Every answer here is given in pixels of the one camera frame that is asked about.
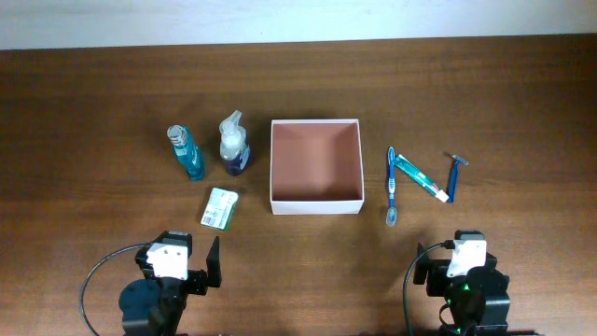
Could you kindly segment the clear pump soap bottle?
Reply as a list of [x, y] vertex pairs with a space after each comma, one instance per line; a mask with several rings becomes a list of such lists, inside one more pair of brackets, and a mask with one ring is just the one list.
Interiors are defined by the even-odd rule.
[[242, 112], [235, 110], [219, 125], [220, 157], [230, 175], [240, 175], [246, 168], [251, 154], [246, 129], [240, 125]]

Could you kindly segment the blue white toothbrush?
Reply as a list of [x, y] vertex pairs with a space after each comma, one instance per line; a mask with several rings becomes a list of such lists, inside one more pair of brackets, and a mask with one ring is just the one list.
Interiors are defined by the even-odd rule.
[[387, 161], [388, 161], [388, 198], [389, 208], [386, 214], [386, 225], [393, 227], [396, 224], [396, 207], [395, 207], [395, 192], [396, 192], [396, 181], [395, 181], [395, 166], [394, 159], [396, 157], [395, 150], [392, 147], [388, 148]]

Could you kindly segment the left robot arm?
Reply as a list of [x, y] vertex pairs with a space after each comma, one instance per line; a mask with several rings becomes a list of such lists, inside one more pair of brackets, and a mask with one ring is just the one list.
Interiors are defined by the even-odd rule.
[[220, 240], [215, 238], [205, 270], [190, 270], [192, 235], [164, 231], [135, 255], [143, 278], [128, 284], [118, 306], [127, 335], [174, 336], [190, 295], [204, 296], [221, 286]]

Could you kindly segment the teal mouthwash bottle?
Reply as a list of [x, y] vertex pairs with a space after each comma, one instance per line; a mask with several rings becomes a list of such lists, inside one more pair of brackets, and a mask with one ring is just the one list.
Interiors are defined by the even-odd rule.
[[195, 145], [187, 127], [173, 125], [167, 130], [178, 162], [185, 168], [191, 181], [203, 180], [205, 165], [199, 148]]

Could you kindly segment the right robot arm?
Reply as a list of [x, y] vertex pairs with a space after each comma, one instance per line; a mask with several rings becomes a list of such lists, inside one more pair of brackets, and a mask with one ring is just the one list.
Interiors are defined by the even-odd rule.
[[497, 270], [497, 258], [487, 251], [480, 231], [462, 231], [429, 247], [417, 245], [407, 278], [424, 286], [426, 295], [441, 298], [440, 335], [506, 335], [510, 298], [509, 277]]

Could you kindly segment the blue disposable razor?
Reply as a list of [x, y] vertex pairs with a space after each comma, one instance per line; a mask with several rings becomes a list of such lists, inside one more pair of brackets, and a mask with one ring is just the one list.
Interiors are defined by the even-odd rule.
[[457, 190], [457, 183], [458, 183], [458, 176], [459, 176], [459, 166], [460, 165], [468, 165], [469, 162], [464, 160], [462, 157], [458, 155], [452, 155], [452, 166], [450, 171], [450, 179], [448, 185], [448, 200], [447, 203], [453, 203], [455, 199], [455, 193]]

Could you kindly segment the teal toothpaste tube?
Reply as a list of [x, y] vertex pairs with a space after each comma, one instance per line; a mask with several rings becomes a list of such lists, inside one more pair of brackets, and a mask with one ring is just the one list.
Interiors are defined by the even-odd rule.
[[428, 176], [422, 173], [416, 166], [408, 161], [404, 156], [398, 154], [394, 160], [394, 165], [400, 169], [403, 173], [408, 175], [417, 184], [419, 184], [428, 193], [434, 196], [436, 199], [445, 203], [449, 200], [449, 195], [441, 189], [435, 182], [433, 182]]

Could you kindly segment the green white soap box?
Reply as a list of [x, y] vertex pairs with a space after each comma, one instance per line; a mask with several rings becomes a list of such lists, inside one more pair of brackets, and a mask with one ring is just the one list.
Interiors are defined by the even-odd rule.
[[238, 200], [237, 192], [212, 188], [200, 223], [214, 230], [226, 231]]

